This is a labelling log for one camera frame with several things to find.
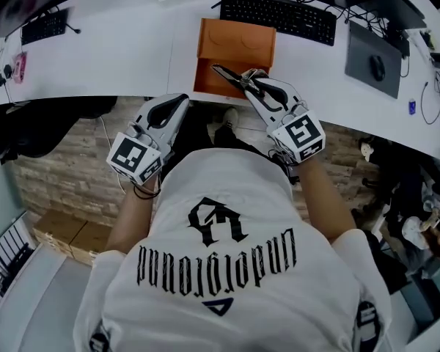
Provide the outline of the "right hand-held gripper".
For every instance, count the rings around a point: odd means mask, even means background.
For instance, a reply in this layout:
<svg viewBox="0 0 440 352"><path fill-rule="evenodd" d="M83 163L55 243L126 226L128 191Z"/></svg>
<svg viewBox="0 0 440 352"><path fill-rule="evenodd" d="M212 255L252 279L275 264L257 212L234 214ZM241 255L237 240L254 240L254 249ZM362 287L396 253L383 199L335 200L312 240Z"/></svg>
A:
<svg viewBox="0 0 440 352"><path fill-rule="evenodd" d="M301 164L325 148L320 121L306 103L298 102L291 84L273 78L256 78L254 84L260 91L247 87L244 94L266 123L266 131L280 152Z"/></svg>

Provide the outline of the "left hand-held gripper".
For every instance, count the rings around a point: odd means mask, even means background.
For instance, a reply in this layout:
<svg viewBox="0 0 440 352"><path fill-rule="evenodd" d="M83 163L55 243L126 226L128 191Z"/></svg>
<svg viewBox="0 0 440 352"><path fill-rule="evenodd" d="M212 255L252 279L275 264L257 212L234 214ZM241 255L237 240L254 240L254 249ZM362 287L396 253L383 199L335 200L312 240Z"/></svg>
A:
<svg viewBox="0 0 440 352"><path fill-rule="evenodd" d="M129 122L127 130L117 134L107 164L136 185L144 185L170 156L172 140L188 107L188 96L183 93L146 101L137 112L136 122Z"/></svg>

